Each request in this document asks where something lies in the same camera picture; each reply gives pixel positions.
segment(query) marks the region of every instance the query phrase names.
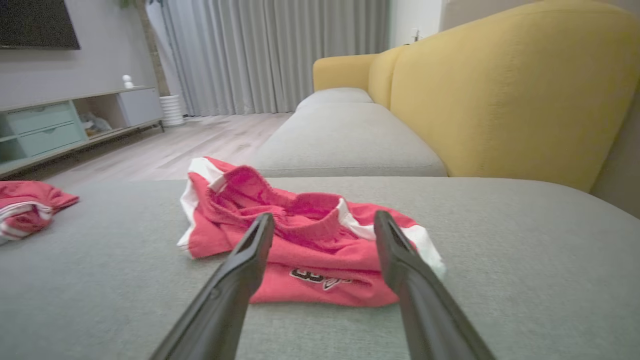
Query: curtain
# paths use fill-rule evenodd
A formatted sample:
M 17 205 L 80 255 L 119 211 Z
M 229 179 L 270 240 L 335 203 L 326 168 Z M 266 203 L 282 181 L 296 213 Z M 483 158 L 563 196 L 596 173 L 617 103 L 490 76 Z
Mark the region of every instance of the curtain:
M 190 115 L 293 111 L 327 56 L 386 49 L 388 0 L 164 0 Z

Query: embroidered logo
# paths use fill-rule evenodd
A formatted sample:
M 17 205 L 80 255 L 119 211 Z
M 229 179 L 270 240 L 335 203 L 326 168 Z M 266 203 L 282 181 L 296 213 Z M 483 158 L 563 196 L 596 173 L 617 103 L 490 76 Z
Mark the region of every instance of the embroidered logo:
M 289 275 L 293 277 L 297 277 L 298 279 L 301 279 L 304 281 L 310 281 L 310 282 L 315 282 L 317 284 L 322 284 L 322 289 L 324 291 L 329 290 L 330 288 L 340 284 L 341 282 L 351 282 L 351 280 L 325 277 L 322 275 L 314 274 L 312 272 L 303 271 L 300 269 L 291 270 L 291 273 L 289 273 Z

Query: gray seat cushion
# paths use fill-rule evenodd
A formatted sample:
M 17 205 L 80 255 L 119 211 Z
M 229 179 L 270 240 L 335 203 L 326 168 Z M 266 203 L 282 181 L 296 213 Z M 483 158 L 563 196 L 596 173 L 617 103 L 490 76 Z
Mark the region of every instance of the gray seat cushion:
M 447 175 L 413 131 L 369 103 L 302 108 L 249 164 L 267 177 Z
M 498 359 L 635 359 L 640 220 L 559 185 L 509 179 L 271 179 L 427 227 L 445 285 Z M 184 181 L 67 189 L 81 202 L 0 247 L 3 359 L 147 358 L 221 258 L 175 246 Z M 250 306 L 238 359 L 408 359 L 397 306 Z
M 361 88 L 331 88 L 316 91 L 302 100 L 296 111 L 307 106 L 324 106 L 336 102 L 373 102 L 371 96 Z

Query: plant trunk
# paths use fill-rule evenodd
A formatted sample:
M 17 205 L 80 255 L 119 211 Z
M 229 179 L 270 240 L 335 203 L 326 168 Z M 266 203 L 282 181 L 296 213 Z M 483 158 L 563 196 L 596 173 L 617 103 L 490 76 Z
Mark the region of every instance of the plant trunk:
M 135 0 L 136 8 L 138 9 L 138 15 L 140 16 L 140 22 L 142 23 L 142 30 L 145 32 L 145 38 L 147 39 L 147 47 L 149 49 L 149 55 L 151 56 L 151 62 L 154 65 L 154 72 L 156 73 L 156 81 L 158 84 L 158 92 L 160 96 L 169 96 L 169 86 L 166 83 L 166 76 L 164 75 L 164 69 L 160 62 L 160 54 L 156 45 L 156 34 L 151 22 L 149 21 L 149 15 L 147 14 L 147 0 Z

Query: cabinet top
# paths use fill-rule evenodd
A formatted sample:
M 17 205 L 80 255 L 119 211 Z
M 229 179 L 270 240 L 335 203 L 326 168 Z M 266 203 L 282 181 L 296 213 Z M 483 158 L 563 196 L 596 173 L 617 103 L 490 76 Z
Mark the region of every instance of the cabinet top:
M 26 109 L 26 108 L 34 108 L 34 107 L 37 107 L 37 106 L 45 106 L 45 105 L 48 105 L 48 104 L 55 104 L 57 102 L 65 102 L 65 101 L 69 101 L 69 100 L 85 99 L 87 97 L 112 95 L 112 94 L 119 94 L 121 92 L 144 90 L 144 89 L 153 89 L 153 88 L 154 88 L 153 86 L 135 86 L 135 87 L 132 87 L 130 89 L 118 89 L 118 90 L 112 90 L 112 91 L 107 91 L 107 92 L 99 92 L 99 93 L 94 93 L 94 94 L 84 94 L 84 95 L 80 95 L 80 96 L 64 97 L 62 99 L 47 100 L 47 101 L 42 101 L 42 102 L 32 102 L 31 104 L 7 106 L 7 107 L 4 107 L 4 108 L 0 108 L 0 113 L 6 113 L 7 111 L 14 111 L 14 110 L 20 110 L 20 109 Z

